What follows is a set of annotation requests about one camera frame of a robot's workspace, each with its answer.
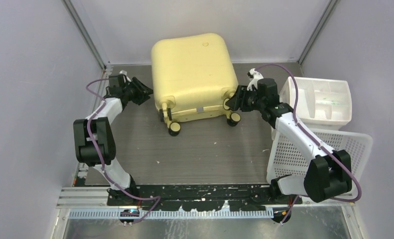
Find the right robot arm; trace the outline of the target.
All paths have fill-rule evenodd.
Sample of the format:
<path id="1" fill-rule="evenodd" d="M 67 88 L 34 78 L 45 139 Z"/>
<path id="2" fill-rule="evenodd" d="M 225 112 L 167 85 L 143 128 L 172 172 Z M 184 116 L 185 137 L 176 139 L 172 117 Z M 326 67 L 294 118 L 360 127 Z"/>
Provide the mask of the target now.
<path id="1" fill-rule="evenodd" d="M 297 117 L 295 110 L 279 99 L 274 79 L 258 80 L 257 87 L 248 90 L 239 85 L 224 106 L 232 111 L 258 111 L 264 121 L 279 131 L 299 150 L 307 161 L 304 175 L 285 175 L 270 182 L 270 197 L 282 204 L 290 195 L 310 198 L 318 203 L 337 200 L 352 190 L 351 157 L 345 150 L 335 150 L 313 134 Z"/>

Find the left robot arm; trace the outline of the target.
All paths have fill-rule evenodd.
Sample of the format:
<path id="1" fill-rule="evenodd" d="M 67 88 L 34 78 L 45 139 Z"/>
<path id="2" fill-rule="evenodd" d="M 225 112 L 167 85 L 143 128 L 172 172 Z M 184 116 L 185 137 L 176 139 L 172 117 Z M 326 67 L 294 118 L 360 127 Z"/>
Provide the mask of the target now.
<path id="1" fill-rule="evenodd" d="M 73 123 L 75 153 L 78 162 L 94 168 L 107 180 L 110 191 L 120 194 L 119 199 L 127 206 L 134 205 L 138 195 L 133 177 L 127 173 L 116 158 L 117 150 L 111 124 L 124 111 L 129 102 L 141 105 L 150 99 L 153 90 L 127 72 L 106 79 L 109 85 L 104 96 L 86 90 L 100 99 L 99 106 L 86 118 Z"/>

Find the yellow hard-shell suitcase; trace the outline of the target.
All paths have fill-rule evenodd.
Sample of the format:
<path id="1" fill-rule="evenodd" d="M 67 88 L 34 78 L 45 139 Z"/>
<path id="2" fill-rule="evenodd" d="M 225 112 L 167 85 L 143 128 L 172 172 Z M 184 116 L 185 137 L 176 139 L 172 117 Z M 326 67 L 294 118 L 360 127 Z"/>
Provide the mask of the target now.
<path id="1" fill-rule="evenodd" d="M 229 126 L 241 116 L 225 102 L 238 80 L 224 39 L 216 33 L 163 39 L 151 49 L 153 98 L 171 136 L 181 123 L 224 115 Z"/>

